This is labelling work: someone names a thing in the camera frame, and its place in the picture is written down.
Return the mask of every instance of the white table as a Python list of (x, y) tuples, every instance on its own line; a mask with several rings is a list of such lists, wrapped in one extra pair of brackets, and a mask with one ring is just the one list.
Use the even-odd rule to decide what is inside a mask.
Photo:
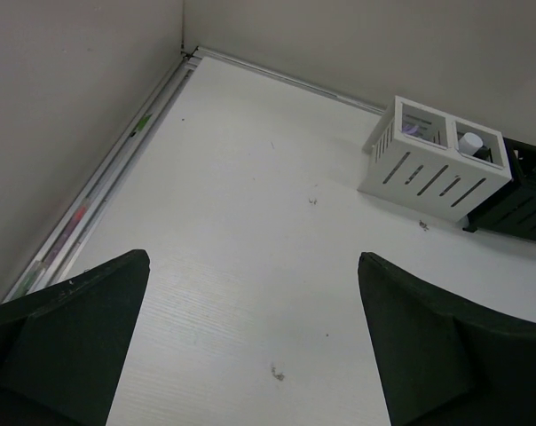
[(201, 62), (68, 275), (151, 259), (109, 425), (389, 424), (362, 251), (536, 321), (536, 244), (357, 192), (377, 120)]

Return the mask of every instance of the black triangular object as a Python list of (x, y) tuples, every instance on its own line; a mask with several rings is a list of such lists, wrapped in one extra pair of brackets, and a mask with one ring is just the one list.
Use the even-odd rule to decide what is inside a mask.
[(133, 250), (0, 305), (0, 424), (106, 424), (146, 291)]
[(360, 258), (359, 286), (393, 426), (536, 425), (535, 323), (373, 253)]

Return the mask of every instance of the white wall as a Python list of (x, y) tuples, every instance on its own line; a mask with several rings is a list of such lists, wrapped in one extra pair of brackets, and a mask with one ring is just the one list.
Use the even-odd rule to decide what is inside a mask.
[(0, 300), (179, 60), (182, 0), (0, 1)]
[(187, 0), (185, 47), (198, 45), (536, 144), (536, 1)]

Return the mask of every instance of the white tabletop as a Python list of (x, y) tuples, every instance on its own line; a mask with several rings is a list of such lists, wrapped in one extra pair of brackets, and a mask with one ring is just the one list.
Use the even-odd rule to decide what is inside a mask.
[(362, 251), (536, 321), (536, 244), (357, 192), (377, 121), (201, 62), (69, 273), (151, 259), (109, 425), (389, 424)]

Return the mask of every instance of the black storage box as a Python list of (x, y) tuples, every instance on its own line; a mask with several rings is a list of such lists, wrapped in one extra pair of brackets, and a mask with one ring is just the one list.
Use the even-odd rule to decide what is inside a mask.
[(513, 180), (468, 214), (464, 231), (484, 228), (536, 241), (536, 146), (504, 138)]

